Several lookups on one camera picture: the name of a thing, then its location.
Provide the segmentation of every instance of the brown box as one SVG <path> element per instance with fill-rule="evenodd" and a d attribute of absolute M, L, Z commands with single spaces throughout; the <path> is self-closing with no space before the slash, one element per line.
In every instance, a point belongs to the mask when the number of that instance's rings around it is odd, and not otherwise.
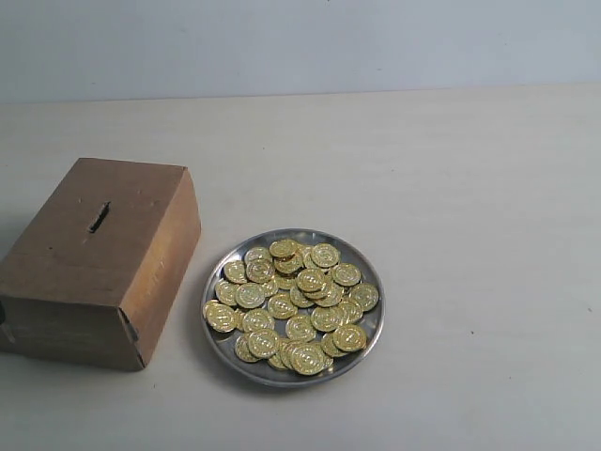
<path fill-rule="evenodd" d="M 199 235 L 187 168 L 78 160 L 0 263 L 0 350 L 144 368 Z"/>

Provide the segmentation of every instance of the metal plate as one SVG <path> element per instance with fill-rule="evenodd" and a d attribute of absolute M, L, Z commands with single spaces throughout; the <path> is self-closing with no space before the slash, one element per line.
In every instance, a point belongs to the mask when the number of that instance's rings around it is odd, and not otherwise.
<path fill-rule="evenodd" d="M 216 299 L 215 285 L 223 276 L 223 265 L 225 263 L 232 260 L 242 260 L 244 254 L 246 254 L 246 252 L 252 247 L 269 247 L 273 241 L 281 240 L 283 238 L 290 238 L 300 243 L 310 245 L 315 245 L 320 242 L 332 244 L 341 252 L 342 261 L 352 263 L 361 270 L 363 282 L 368 282 L 378 288 L 380 295 L 378 305 L 376 305 L 376 307 L 371 311 L 363 314 L 363 318 L 358 322 L 358 324 L 367 332 L 367 348 L 361 352 L 353 352 L 345 357 L 334 359 L 333 366 L 322 371 L 321 373 L 318 373 L 314 376 L 302 376 L 294 371 L 281 371 L 274 369 L 268 365 L 267 361 L 261 361 L 256 364 L 247 364 L 242 362 L 234 352 L 236 339 L 241 335 L 240 331 L 235 331 L 229 334 L 220 334 L 213 331 L 202 318 L 202 315 L 200 315 L 202 327 L 205 330 L 208 341 L 217 352 L 217 355 L 219 355 L 219 357 L 221 357 L 221 359 L 232 369 L 235 369 L 252 381 L 256 381 L 265 385 L 286 388 L 304 387 L 313 385 L 315 383 L 330 381 L 346 373 L 365 358 L 374 345 L 376 345 L 376 342 L 378 341 L 379 335 L 382 331 L 384 320 L 384 290 L 379 277 L 367 259 L 347 242 L 327 233 L 301 228 L 283 228 L 280 230 L 272 230 L 270 232 L 257 235 L 256 237 L 252 237 L 229 252 L 215 267 L 207 280 L 207 286 L 205 287 L 203 299 L 201 300 L 200 311 L 202 312 L 202 307 L 207 301 Z M 307 309 L 299 309 L 299 313 L 307 313 Z M 276 320 L 275 329 L 279 334 L 285 335 L 284 327 L 285 320 Z M 320 340 L 322 335 L 323 333 L 317 333 L 317 339 Z"/>

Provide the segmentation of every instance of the white wall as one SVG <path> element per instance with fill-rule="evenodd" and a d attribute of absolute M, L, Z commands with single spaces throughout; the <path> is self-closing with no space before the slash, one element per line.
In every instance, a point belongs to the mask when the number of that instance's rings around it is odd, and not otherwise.
<path fill-rule="evenodd" d="M 601 80 L 599 0 L 0 0 L 0 102 Z"/>

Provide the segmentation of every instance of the pile of coins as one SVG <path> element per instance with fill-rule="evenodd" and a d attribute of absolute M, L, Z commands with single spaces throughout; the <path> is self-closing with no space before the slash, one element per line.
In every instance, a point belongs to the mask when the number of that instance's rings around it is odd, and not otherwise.
<path fill-rule="evenodd" d="M 267 360 L 305 376 L 367 346 L 367 334 L 356 323 L 379 301 L 378 289 L 362 283 L 359 268 L 340 261 L 334 246 L 291 239 L 225 263 L 215 294 L 203 314 L 217 332 L 243 332 L 235 346 L 240 360 Z M 286 321 L 285 336 L 275 331 L 276 320 Z"/>

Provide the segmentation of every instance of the white table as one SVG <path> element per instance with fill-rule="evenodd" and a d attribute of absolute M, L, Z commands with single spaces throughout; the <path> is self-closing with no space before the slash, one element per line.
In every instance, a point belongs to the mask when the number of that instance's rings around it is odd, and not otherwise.
<path fill-rule="evenodd" d="M 0 106 L 0 256 L 79 156 L 186 164 L 203 236 L 141 373 L 0 355 L 0 448 L 597 450 L 601 85 Z M 370 356 L 292 392 L 201 334 L 215 261 L 264 230 L 355 244 Z"/>

